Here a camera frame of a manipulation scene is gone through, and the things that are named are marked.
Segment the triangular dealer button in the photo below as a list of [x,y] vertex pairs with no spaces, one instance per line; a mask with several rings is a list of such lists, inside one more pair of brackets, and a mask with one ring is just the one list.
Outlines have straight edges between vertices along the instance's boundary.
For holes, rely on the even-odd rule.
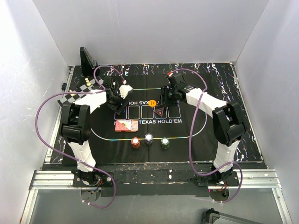
[[155,110],[154,110],[154,113],[155,113],[156,115],[158,115],[159,117],[162,118],[162,117],[163,117],[163,113],[164,113],[164,107],[155,109]]

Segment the yellow big blind button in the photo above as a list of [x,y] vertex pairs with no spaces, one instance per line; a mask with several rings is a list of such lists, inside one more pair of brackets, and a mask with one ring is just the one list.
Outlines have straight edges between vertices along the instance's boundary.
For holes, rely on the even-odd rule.
[[155,107],[155,106],[157,105],[157,102],[156,102],[155,100],[149,100],[149,101],[148,101],[148,105],[149,105],[150,107]]

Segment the red poker chip stack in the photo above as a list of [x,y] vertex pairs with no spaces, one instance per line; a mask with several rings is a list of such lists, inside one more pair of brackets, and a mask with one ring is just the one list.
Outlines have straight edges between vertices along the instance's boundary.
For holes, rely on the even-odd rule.
[[134,149],[138,149],[140,147],[140,139],[137,137],[133,137],[131,139],[131,145]]

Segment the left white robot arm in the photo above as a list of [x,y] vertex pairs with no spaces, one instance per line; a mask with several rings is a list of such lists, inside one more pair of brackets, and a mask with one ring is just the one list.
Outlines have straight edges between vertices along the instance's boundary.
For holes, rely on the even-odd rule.
[[119,85],[112,77],[104,78],[105,90],[91,90],[72,103],[62,104],[59,134],[68,143],[77,161],[78,173],[90,187],[99,183],[99,174],[94,172],[96,161],[92,156],[88,139],[91,135],[91,114],[103,104],[120,114],[128,104],[127,96],[133,88],[126,81]]

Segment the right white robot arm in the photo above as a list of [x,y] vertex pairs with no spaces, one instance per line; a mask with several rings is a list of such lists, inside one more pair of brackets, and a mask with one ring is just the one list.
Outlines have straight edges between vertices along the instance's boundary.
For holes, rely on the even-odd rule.
[[211,175],[214,184],[219,186],[224,184],[228,180],[227,172],[233,168],[236,149],[247,131],[239,103],[229,103],[209,95],[207,85],[204,85],[204,89],[188,85],[180,73],[173,71],[166,77],[169,84],[161,88],[160,107],[171,106],[181,101],[212,118],[214,135],[218,142],[213,170],[209,173],[195,171],[195,174]]

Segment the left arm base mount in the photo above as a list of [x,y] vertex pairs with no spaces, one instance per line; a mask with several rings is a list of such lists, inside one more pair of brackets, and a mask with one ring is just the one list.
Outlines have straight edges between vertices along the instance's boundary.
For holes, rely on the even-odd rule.
[[83,202],[94,203],[100,197],[114,197],[113,174],[110,176],[98,171],[83,172],[74,169],[71,171],[74,175],[74,188],[81,188],[80,196]]

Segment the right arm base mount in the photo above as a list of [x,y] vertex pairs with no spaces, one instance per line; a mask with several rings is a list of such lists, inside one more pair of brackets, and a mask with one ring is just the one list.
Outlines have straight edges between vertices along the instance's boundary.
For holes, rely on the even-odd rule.
[[216,172],[209,176],[196,175],[188,182],[198,187],[208,187],[210,197],[215,201],[226,201],[229,198],[229,187],[238,187],[239,178],[235,171]]

